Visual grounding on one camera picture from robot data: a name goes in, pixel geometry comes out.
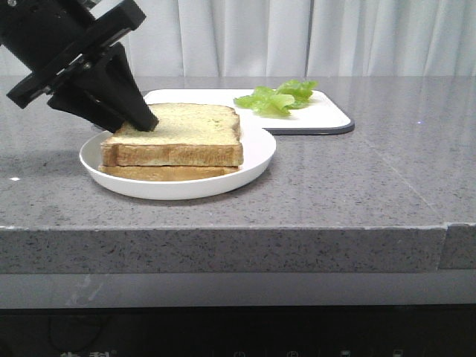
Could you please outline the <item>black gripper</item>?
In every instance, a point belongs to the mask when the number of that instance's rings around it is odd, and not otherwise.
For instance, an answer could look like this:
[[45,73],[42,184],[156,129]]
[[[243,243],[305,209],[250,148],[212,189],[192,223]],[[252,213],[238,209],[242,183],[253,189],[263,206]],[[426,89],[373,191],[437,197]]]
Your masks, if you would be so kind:
[[30,69],[7,96],[25,108],[47,86],[52,109],[116,132],[124,123],[151,132],[157,117],[137,87],[122,44],[101,54],[96,80],[58,82],[58,73],[80,55],[97,53],[137,29],[146,15],[135,1],[119,1],[95,18],[83,1],[2,1],[1,45]]

